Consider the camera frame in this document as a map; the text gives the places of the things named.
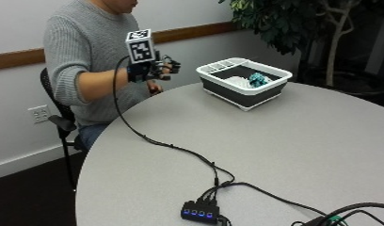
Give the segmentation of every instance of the jeans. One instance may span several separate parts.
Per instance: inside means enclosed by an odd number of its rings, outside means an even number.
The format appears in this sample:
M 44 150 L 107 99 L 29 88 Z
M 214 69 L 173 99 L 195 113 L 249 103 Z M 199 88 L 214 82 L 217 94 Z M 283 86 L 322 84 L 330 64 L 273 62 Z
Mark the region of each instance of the jeans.
M 101 123 L 94 125 L 78 125 L 78 137 L 82 142 L 82 145 L 88 150 L 90 150 L 95 138 L 99 136 L 102 130 L 106 128 L 109 124 Z

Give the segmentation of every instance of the black wristband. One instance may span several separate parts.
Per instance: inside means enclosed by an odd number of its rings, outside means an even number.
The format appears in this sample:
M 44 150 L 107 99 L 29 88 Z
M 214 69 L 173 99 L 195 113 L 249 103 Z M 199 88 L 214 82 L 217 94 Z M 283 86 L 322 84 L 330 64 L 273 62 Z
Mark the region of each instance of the black wristband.
M 146 78 L 146 74 L 149 73 L 149 70 L 150 70 L 149 62 L 130 64 L 126 67 L 127 82 L 134 82 L 134 83 L 143 82 Z

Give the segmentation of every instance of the gray sweater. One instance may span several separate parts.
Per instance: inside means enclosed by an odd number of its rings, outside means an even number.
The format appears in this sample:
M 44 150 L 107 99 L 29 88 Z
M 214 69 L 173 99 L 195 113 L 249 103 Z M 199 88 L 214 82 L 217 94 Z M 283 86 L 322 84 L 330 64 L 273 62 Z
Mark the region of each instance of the gray sweater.
M 73 0 L 46 22 L 44 54 L 53 97 L 70 106 L 81 125 L 107 123 L 117 117 L 117 112 L 111 94 L 89 103 L 84 101 L 77 75 L 109 71 L 115 67 L 117 61 L 127 56 L 123 44 L 126 33 L 135 30 L 138 25 L 130 14 L 109 14 L 86 0 Z M 117 90 L 119 111 L 123 112 L 147 97 L 145 84 L 129 83 Z

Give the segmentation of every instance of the chair armrest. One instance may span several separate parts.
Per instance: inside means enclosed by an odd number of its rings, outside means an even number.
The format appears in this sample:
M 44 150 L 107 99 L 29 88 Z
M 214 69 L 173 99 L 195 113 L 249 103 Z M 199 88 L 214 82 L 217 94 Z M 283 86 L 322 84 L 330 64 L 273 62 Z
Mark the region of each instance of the chair armrest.
M 56 115 L 50 115 L 49 116 L 49 121 L 64 131 L 70 132 L 76 129 L 76 125 L 66 119 L 56 116 Z

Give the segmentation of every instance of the round table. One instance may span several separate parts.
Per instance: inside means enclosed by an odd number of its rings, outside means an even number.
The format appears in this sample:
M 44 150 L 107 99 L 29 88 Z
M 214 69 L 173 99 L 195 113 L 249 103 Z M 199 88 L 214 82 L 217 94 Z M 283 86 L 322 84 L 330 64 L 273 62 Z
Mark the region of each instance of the round table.
M 201 154 L 271 194 L 328 213 L 384 203 L 384 107 L 342 93 L 287 83 L 247 112 L 202 91 L 170 89 L 122 115 L 149 138 Z M 219 174 L 219 182 L 229 179 Z M 189 153 L 151 145 L 119 119 L 102 132 L 81 168 L 77 226 L 191 226 L 182 204 L 213 186 L 213 170 Z M 217 194 L 233 226 L 283 225 L 318 215 L 245 186 Z M 367 209 L 384 220 L 382 209 Z M 376 225 L 364 215 L 354 225 Z

